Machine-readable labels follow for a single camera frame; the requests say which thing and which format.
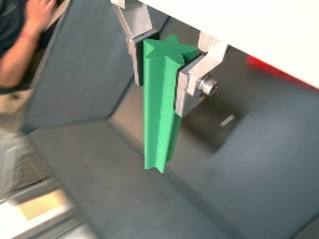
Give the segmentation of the person's bare hand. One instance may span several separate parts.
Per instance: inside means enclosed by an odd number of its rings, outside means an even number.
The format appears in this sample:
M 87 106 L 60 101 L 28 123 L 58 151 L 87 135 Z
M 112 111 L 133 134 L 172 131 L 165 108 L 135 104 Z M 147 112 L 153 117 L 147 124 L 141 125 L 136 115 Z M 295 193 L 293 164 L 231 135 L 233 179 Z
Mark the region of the person's bare hand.
M 24 31 L 28 34 L 38 35 L 53 15 L 56 0 L 28 0 L 25 8 Z

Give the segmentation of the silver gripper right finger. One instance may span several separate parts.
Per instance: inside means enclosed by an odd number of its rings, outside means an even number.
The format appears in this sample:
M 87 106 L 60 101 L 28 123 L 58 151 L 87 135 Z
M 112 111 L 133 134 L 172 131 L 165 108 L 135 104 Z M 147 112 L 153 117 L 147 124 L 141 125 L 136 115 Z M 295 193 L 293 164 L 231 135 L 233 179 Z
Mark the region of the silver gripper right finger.
M 201 53 L 179 70 L 175 111 L 180 117 L 184 117 L 197 106 L 201 94 L 213 94 L 216 81 L 209 73 L 221 63 L 228 45 L 211 35 L 200 32 L 197 48 Z

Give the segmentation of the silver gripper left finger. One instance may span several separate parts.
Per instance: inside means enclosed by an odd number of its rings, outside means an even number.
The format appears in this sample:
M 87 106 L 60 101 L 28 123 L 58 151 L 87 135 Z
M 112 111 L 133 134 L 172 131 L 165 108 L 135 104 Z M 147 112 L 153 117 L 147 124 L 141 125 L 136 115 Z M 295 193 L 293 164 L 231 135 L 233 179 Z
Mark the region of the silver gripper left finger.
M 143 85 L 143 40 L 157 39 L 160 32 L 153 28 L 148 7 L 139 0 L 111 0 L 125 34 L 128 53 L 132 58 L 135 82 Z

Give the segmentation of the person's bare forearm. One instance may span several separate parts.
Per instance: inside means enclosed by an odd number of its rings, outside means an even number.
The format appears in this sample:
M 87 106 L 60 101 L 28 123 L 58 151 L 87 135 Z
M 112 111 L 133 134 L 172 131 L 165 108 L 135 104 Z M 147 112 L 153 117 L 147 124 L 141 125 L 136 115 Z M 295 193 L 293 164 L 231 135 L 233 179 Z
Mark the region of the person's bare forearm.
M 41 29 L 26 23 L 18 38 L 0 58 L 0 88 L 16 87 L 28 70 L 32 55 L 37 49 Z

